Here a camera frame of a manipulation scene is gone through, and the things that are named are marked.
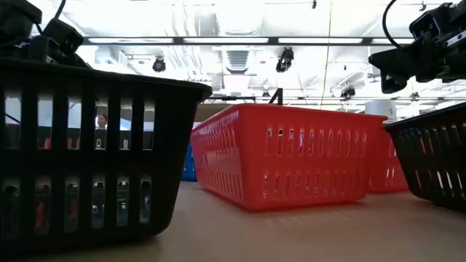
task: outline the light fixture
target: light fixture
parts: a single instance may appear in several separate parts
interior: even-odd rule
[[[173,38],[118,38],[118,37],[90,37],[87,39],[93,44],[172,44]]]
[[[410,44],[414,39],[394,39],[399,44]],[[372,39],[372,44],[390,44],[388,39]]]
[[[187,44],[266,44],[267,37],[186,37],[183,42]]]
[[[360,44],[362,38],[282,37],[280,44]]]

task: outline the basket rim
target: basket rim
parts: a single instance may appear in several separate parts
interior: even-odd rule
[[[302,112],[302,113],[309,113],[309,112],[315,112],[315,113],[322,113],[325,112],[325,114],[330,114],[330,115],[346,115],[346,116],[353,116],[355,113],[348,113],[348,112],[340,112],[340,111],[327,111],[327,110],[320,110],[320,109],[311,109],[311,108],[297,108],[293,106],[278,106],[275,104],[255,104],[255,103],[242,103],[242,104],[234,104],[231,105],[227,108],[225,108],[222,111],[219,111],[217,114],[214,114],[213,116],[209,117],[208,119],[204,120],[201,124],[197,125],[195,128],[193,128],[194,131],[198,131],[198,129],[204,127],[205,125],[210,124],[211,121],[214,119],[217,119],[221,114],[224,114],[225,111],[234,111],[240,108],[261,108],[261,109],[266,109],[266,110],[286,110],[286,111],[297,111],[297,112]],[[388,119],[386,116],[380,116],[380,115],[372,115],[372,114],[357,114],[358,117],[363,117],[367,119],[378,119],[381,122],[385,121]]]
[[[99,77],[102,79],[112,79],[121,82],[149,82],[154,84],[168,84],[179,87],[188,87],[195,88],[202,91],[202,97],[199,102],[204,101],[209,98],[212,93],[212,87],[209,87],[206,84],[200,84],[195,82],[188,82],[175,79],[165,79],[160,77],[153,76],[141,76],[141,75],[132,75],[132,74],[119,74],[114,72],[99,71],[96,69],[88,68],[78,68],[69,65],[58,65],[58,64],[49,64],[41,63],[33,60],[21,60],[17,58],[10,57],[0,57],[0,70],[2,67],[7,68],[26,68],[33,69],[35,71],[43,71],[53,74],[70,74],[74,76],[91,76]]]
[[[459,104],[456,104],[456,105],[453,105],[453,106],[449,106],[447,108],[436,110],[434,112],[430,112],[430,113],[427,113],[427,114],[422,114],[422,115],[419,115],[419,116],[410,117],[410,118],[403,119],[403,120],[395,122],[395,123],[387,124],[386,126],[384,126],[384,128],[386,128],[388,130],[391,130],[391,129],[394,129],[394,128],[399,128],[401,125],[408,124],[409,122],[422,120],[422,119],[425,119],[425,118],[431,117],[431,116],[437,116],[439,114],[444,114],[446,112],[457,110],[457,109],[464,108],[464,107],[466,107],[465,102],[459,103]]]

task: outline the person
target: person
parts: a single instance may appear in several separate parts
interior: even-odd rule
[[[101,114],[97,117],[97,129],[105,130],[107,129],[107,115]]]

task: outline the black plastic basket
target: black plastic basket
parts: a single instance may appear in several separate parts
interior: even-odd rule
[[[386,127],[411,192],[455,209],[466,208],[466,103]]]
[[[0,116],[6,90],[20,94],[21,117],[17,148],[5,143],[8,128],[0,122],[0,256],[140,239],[167,228],[197,105],[211,95],[210,87],[2,58]],[[53,97],[50,149],[38,148],[38,95],[44,90]],[[101,95],[108,98],[106,147],[95,149],[95,106]],[[79,96],[82,104],[80,146],[72,150],[70,96]],[[143,148],[147,99],[155,103],[157,127],[150,150]],[[120,149],[122,100],[132,101],[128,150]],[[124,183],[120,176],[126,177]],[[44,177],[48,186],[40,181]]]

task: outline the ceiling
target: ceiling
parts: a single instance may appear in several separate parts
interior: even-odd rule
[[[42,27],[60,4],[59,0],[29,1],[43,11]],[[60,19],[89,39],[166,36],[384,38],[382,14],[388,2],[317,0],[313,8],[312,1],[304,0],[68,0]],[[408,26],[422,14],[419,11],[422,2],[427,9],[442,3],[441,0],[398,0],[390,10],[387,25],[394,38],[411,36]],[[283,47],[229,46],[227,43],[151,46],[147,42],[144,45],[127,42],[93,43],[82,46],[78,53],[96,69],[204,82],[213,87],[215,95],[261,97],[264,90],[272,95],[274,89],[281,87],[286,104],[307,108],[362,112],[370,100],[399,97],[398,116],[407,117],[466,98],[466,82],[441,84],[439,81],[410,82],[399,93],[383,95],[379,77],[369,77],[378,72],[367,61],[370,54],[392,47],[330,46],[327,40],[318,46],[291,46],[295,57],[293,65],[279,74],[275,66]],[[156,57],[165,59],[165,72],[152,70]],[[355,87],[356,96],[341,102],[341,89],[348,86]],[[414,92],[419,93],[420,101],[409,99]],[[208,100],[206,103],[226,102]]]

